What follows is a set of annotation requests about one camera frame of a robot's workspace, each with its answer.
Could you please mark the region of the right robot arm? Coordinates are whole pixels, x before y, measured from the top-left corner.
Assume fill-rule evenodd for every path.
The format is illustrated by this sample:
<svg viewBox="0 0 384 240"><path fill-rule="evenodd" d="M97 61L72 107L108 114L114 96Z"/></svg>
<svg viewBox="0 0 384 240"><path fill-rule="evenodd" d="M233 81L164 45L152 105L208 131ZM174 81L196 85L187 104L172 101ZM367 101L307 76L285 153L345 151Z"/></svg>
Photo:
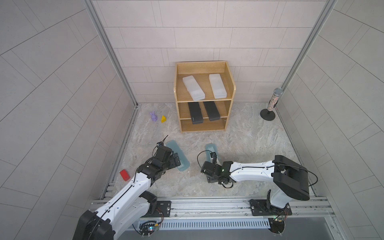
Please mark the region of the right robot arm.
<svg viewBox="0 0 384 240"><path fill-rule="evenodd" d="M201 173L222 186L242 181L273 182L279 187L267 200L268 204L283 209L291 200L308 201L310 184L305 167L285 156L276 155L272 161L255 164L226 161L221 165L205 161Z"/></svg>

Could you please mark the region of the translucent white case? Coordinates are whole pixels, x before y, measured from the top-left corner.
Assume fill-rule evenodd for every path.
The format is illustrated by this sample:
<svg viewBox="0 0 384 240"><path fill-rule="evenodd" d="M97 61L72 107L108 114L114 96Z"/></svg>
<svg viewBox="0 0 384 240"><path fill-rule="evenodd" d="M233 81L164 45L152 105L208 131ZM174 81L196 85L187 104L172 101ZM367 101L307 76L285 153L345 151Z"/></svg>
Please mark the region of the translucent white case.
<svg viewBox="0 0 384 240"><path fill-rule="evenodd" d="M224 82L221 78L221 75L210 74L209 80L215 99L225 99L227 97L227 91L224 86Z"/></svg>
<svg viewBox="0 0 384 240"><path fill-rule="evenodd" d="M193 101L204 100L206 95L194 76L187 76L183 78L183 83L187 88L187 91L191 95Z"/></svg>

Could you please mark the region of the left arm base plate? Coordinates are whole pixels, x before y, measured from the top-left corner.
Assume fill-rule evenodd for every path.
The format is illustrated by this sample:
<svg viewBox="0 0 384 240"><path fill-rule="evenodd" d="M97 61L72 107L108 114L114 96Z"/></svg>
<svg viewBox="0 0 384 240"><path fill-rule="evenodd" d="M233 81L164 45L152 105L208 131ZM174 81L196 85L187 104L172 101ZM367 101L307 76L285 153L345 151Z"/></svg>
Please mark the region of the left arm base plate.
<svg viewBox="0 0 384 240"><path fill-rule="evenodd" d="M171 201L157 201L156 204L151 203L150 208L144 218L160 218L169 217L171 211Z"/></svg>

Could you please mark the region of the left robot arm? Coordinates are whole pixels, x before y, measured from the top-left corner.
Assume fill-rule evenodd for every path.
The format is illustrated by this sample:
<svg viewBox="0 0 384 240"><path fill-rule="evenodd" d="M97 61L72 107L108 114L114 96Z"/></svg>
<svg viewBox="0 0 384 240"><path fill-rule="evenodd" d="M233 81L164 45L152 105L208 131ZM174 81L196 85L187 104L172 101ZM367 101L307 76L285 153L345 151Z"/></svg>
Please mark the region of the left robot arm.
<svg viewBox="0 0 384 240"><path fill-rule="evenodd" d="M87 210L81 215L73 239L117 240L139 218L155 212L157 196L148 189L167 170L180 165L177 153L158 146L156 154L137 168L121 191L95 212Z"/></svg>

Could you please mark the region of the black pencil case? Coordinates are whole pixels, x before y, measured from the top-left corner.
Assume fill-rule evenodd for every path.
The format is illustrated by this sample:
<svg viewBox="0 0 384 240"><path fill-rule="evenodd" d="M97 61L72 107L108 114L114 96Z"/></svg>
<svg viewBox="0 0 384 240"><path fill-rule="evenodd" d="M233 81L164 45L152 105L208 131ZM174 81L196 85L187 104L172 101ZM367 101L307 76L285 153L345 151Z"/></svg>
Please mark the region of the black pencil case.
<svg viewBox="0 0 384 240"><path fill-rule="evenodd" d="M198 102L188 102L190 116L193 125L202 124L204 122L200 104Z"/></svg>
<svg viewBox="0 0 384 240"><path fill-rule="evenodd" d="M217 121L221 119L221 115L219 113L219 110L217 109L215 102L204 102L204 107L206 109L210 121Z"/></svg>

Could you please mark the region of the teal pencil case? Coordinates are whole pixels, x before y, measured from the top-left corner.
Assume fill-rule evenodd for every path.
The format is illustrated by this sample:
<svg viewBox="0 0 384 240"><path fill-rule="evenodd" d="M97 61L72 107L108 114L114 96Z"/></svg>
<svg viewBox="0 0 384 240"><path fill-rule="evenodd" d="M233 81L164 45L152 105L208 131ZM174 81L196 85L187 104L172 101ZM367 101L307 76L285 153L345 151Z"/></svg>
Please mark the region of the teal pencil case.
<svg viewBox="0 0 384 240"><path fill-rule="evenodd" d="M190 167L190 162L185 156L184 152L179 147L179 145L177 144L177 142L175 140L169 141L166 143L166 146L171 148L174 151L174 154L178 154L181 163L181 165L177 167L178 170L180 172L187 170Z"/></svg>
<svg viewBox="0 0 384 240"><path fill-rule="evenodd" d="M217 146L215 144L205 145L206 161L210 163L215 163L221 165L219 161L219 153Z"/></svg>

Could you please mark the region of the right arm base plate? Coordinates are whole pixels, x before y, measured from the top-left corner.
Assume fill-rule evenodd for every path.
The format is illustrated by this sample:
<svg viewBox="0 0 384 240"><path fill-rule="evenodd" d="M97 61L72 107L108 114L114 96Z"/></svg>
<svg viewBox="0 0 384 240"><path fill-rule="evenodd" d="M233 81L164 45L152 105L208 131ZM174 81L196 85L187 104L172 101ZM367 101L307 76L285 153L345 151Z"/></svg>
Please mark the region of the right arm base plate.
<svg viewBox="0 0 384 240"><path fill-rule="evenodd" d="M292 210L289 203L283 209L271 205L267 200L251 199L249 201L253 216L291 216Z"/></svg>

